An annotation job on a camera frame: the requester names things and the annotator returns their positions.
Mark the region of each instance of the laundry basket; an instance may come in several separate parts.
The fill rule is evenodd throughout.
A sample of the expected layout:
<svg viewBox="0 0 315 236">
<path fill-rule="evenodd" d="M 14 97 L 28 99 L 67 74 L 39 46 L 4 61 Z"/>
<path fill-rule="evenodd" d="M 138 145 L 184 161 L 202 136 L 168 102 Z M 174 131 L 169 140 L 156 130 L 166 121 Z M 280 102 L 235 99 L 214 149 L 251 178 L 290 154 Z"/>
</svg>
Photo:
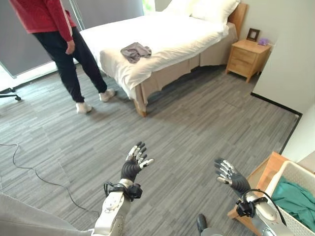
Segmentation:
<svg viewBox="0 0 315 236">
<path fill-rule="evenodd" d="M 279 172 L 274 175 L 265 191 L 270 197 L 276 189 L 281 176 L 285 177 L 290 182 L 295 182 L 306 188 L 315 196 L 315 175 L 292 161 L 285 161 Z M 314 232 L 297 221 L 281 207 L 279 207 L 279 210 L 286 221 L 287 227 L 295 236 L 315 236 Z"/>
</svg>

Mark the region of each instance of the picture frame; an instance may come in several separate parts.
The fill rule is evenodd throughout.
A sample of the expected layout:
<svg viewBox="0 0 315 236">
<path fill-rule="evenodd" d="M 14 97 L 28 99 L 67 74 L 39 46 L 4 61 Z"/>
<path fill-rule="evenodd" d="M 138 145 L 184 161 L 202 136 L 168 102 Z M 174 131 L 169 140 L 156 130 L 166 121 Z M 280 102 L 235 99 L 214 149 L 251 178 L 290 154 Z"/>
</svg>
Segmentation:
<svg viewBox="0 0 315 236">
<path fill-rule="evenodd" d="M 248 35 L 247 35 L 246 39 L 250 40 L 250 41 L 253 41 L 253 42 L 257 42 L 259 33 L 260 33 L 259 29 L 250 28 L 250 31 L 248 32 Z"/>
</svg>

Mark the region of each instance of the cable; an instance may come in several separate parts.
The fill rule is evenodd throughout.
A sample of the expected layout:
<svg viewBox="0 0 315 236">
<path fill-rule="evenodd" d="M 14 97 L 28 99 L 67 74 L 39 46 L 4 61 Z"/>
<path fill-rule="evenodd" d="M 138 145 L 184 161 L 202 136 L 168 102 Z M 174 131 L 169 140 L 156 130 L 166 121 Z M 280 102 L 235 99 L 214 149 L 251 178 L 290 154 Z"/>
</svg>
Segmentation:
<svg viewBox="0 0 315 236">
<path fill-rule="evenodd" d="M 65 186 L 63 186 L 63 185 L 61 185 L 61 184 L 52 183 L 52 182 L 49 182 L 49 181 L 44 180 L 42 177 L 40 177 L 40 176 L 38 175 L 36 169 L 34 169 L 33 167 L 22 167 L 22 166 L 18 166 L 18 165 L 15 163 L 14 157 L 15 157 L 15 154 L 16 154 L 17 150 L 18 150 L 19 147 L 20 147 L 19 144 L 0 144 L 0 146 L 7 146 L 7 147 L 9 147 L 9 146 L 16 146 L 16 149 L 15 149 L 15 151 L 14 151 L 14 153 L 13 153 L 13 157 L 12 157 L 13 165 L 14 165 L 16 168 L 25 169 L 25 170 L 33 170 L 33 171 L 35 172 L 36 176 L 37 176 L 41 181 L 43 181 L 43 182 L 45 182 L 45 183 L 48 183 L 48 184 L 52 184 L 52 185 L 59 186 L 59 187 L 61 187 L 61 188 L 66 189 L 67 192 L 68 192 L 68 195 L 69 195 L 69 197 L 70 197 L 70 199 L 71 199 L 71 201 L 72 201 L 73 204 L 75 204 L 78 208 L 83 209 L 83 210 L 85 210 L 85 211 L 87 211 L 87 212 L 94 212 L 94 213 L 97 213 L 98 217 L 100 216 L 99 212 L 96 211 L 96 210 L 89 210 L 89 209 L 86 209 L 86 208 L 84 208 L 84 207 L 79 206 L 79 205 L 73 200 L 73 198 L 72 198 L 72 196 L 71 196 L 71 193 L 70 193 L 68 187 L 65 187 Z"/>
<path fill-rule="evenodd" d="M 285 219 L 284 219 L 282 213 L 280 212 L 278 206 L 275 204 L 275 202 L 271 199 L 271 197 L 270 197 L 267 193 L 265 193 L 264 191 L 262 191 L 262 190 L 260 190 L 260 189 L 255 189 L 255 188 L 250 189 L 250 190 L 247 190 L 247 191 L 243 194 L 243 199 L 245 199 L 246 202 L 247 202 L 247 200 L 246 200 L 246 198 L 244 198 L 244 197 L 245 197 L 246 194 L 249 193 L 249 192 L 260 192 L 260 193 L 263 193 L 264 195 L 266 195 L 267 198 L 270 199 L 270 201 L 273 203 L 273 205 L 275 206 L 275 208 L 276 208 L 277 211 L 279 212 L 279 215 L 280 215 L 280 218 L 281 218 L 282 223 L 286 226 Z"/>
<path fill-rule="evenodd" d="M 116 191 L 121 191 L 122 190 L 124 192 L 124 194 L 126 194 L 128 197 L 130 197 L 129 194 L 128 194 L 127 188 L 123 184 L 121 184 L 121 183 L 113 184 L 112 182 L 104 183 L 103 187 L 104 187 L 104 192 L 105 192 L 105 196 L 106 197 L 108 197 L 108 195 L 110 193 L 110 191 L 108 191 L 108 186 L 109 185 L 114 188 L 111 192 L 113 192 L 113 191 L 116 192 Z"/>
</svg>

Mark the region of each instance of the window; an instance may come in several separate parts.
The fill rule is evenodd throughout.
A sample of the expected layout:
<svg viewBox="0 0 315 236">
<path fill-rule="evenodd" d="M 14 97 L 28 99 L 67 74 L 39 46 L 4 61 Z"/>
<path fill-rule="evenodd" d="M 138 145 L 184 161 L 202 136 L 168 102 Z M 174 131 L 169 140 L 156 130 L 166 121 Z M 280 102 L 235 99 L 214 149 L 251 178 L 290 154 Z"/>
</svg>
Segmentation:
<svg viewBox="0 0 315 236">
<path fill-rule="evenodd" d="M 142 0 L 142 4 L 145 15 L 156 10 L 155 0 Z"/>
</svg>

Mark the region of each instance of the robot finger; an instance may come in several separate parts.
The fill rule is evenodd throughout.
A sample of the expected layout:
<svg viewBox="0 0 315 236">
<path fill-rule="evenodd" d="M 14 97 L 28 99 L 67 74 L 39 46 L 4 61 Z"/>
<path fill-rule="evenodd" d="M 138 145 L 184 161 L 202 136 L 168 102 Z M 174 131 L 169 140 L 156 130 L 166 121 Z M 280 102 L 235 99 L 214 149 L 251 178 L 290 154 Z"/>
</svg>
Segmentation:
<svg viewBox="0 0 315 236">
<path fill-rule="evenodd" d="M 134 157 L 134 153 L 135 151 L 137 150 L 137 148 L 142 144 L 142 142 L 138 142 L 135 146 L 133 146 L 131 148 L 131 150 L 129 151 L 128 155 L 127 155 L 127 158 L 126 158 L 126 161 L 129 161 L 129 160 L 135 160 L 135 157 Z"/>
<path fill-rule="evenodd" d="M 231 170 L 234 170 L 235 167 L 233 165 L 231 165 L 231 163 L 229 163 L 227 160 L 224 160 L 223 163 L 228 167 L 230 168 Z"/>
<path fill-rule="evenodd" d="M 137 156 L 138 153 L 140 152 L 140 150 L 145 146 L 146 144 L 145 143 L 142 143 L 141 145 L 139 145 L 137 147 L 137 149 L 134 151 L 134 156 Z"/>
<path fill-rule="evenodd" d="M 137 154 L 137 156 L 136 156 L 136 160 L 137 160 L 137 161 L 139 161 L 139 159 L 141 158 L 142 154 L 143 154 L 146 150 L 147 150 L 147 148 L 145 147 L 145 148 L 141 149 L 141 150 L 138 152 L 138 154 Z"/>
<path fill-rule="evenodd" d="M 223 162 L 223 161 L 225 161 L 223 158 L 217 158 L 217 159 L 215 159 L 215 163 L 218 163 L 219 165 L 221 165 L 221 163 Z"/>
<path fill-rule="evenodd" d="M 221 171 L 216 170 L 216 173 L 217 173 L 218 177 L 227 178 L 226 175 L 224 173 L 222 173 Z"/>
<path fill-rule="evenodd" d="M 224 178 L 224 177 L 217 177 L 217 181 L 220 183 L 231 185 L 232 181 L 230 179 Z"/>
<path fill-rule="evenodd" d="M 145 160 L 144 162 L 142 162 L 139 166 L 140 169 L 143 169 L 149 165 L 151 165 L 154 162 L 154 159 L 149 159 L 149 160 Z"/>
<path fill-rule="evenodd" d="M 215 167 L 217 168 L 217 169 L 223 169 L 225 172 L 227 172 L 228 174 L 230 174 L 230 169 L 223 163 L 223 162 L 221 162 L 220 164 L 219 163 L 217 163 L 217 162 L 215 162 Z"/>
<path fill-rule="evenodd" d="M 141 164 L 143 162 L 144 159 L 147 158 L 147 154 L 145 154 L 143 157 L 140 158 L 140 160 L 138 161 L 138 164 Z"/>
</svg>

